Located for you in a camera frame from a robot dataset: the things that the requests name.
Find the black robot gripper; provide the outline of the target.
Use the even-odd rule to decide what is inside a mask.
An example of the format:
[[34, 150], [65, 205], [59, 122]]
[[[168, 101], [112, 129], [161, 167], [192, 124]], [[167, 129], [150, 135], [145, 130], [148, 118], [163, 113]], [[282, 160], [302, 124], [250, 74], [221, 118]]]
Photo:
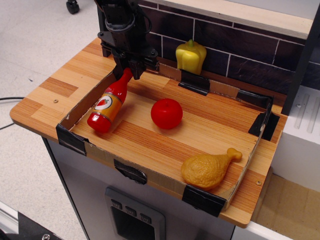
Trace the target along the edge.
[[158, 52], [146, 39], [146, 28], [142, 14], [103, 15], [103, 24], [98, 38], [101, 40], [103, 55], [113, 54], [116, 66], [113, 74], [119, 80], [125, 68], [130, 68], [135, 80], [139, 80], [146, 66], [158, 65]]

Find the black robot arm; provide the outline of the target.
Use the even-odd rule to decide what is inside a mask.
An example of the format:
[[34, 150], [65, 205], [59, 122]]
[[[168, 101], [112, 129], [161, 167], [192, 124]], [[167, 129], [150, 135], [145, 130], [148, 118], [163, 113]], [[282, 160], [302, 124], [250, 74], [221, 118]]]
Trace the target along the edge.
[[150, 18], [137, 0], [96, 0], [103, 56], [113, 56], [119, 78], [129, 68], [135, 80], [146, 70], [158, 71], [158, 52], [147, 42]]

